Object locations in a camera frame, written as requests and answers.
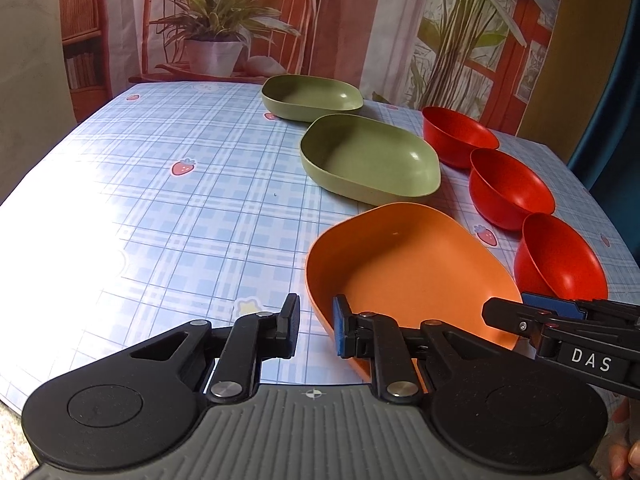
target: teal curtain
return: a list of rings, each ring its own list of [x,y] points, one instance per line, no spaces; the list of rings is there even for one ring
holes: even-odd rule
[[[569,169],[640,263],[640,0],[632,0],[609,81]]]

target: printed backdrop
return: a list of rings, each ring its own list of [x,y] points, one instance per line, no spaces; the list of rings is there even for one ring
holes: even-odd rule
[[[76,118],[131,84],[336,78],[515,134],[560,0],[60,0]]]

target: curtain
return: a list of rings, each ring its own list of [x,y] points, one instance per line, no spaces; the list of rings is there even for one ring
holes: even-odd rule
[[[244,4],[223,12],[221,24],[209,17],[218,16],[219,5],[225,8],[222,0],[206,1],[209,10],[194,7],[202,14],[196,22],[184,15],[192,0],[60,0],[78,121],[136,83],[261,84],[271,75],[295,73],[348,82],[389,106],[453,108],[515,134],[560,4],[257,0],[256,22],[242,18],[247,3],[238,0]],[[265,20],[268,26],[256,27]],[[225,46],[230,38],[236,45]]]
[[[609,82],[569,168],[640,262],[640,0],[632,0]]]

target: plant pot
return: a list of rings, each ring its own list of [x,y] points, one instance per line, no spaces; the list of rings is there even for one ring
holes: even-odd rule
[[[196,74],[229,77],[242,51],[240,41],[186,40],[187,58]]]

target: wall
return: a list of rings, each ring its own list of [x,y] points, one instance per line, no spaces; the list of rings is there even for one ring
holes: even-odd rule
[[[609,79],[631,0],[562,0],[518,136],[567,162]]]
[[[0,0],[0,203],[76,126],[59,0]]]

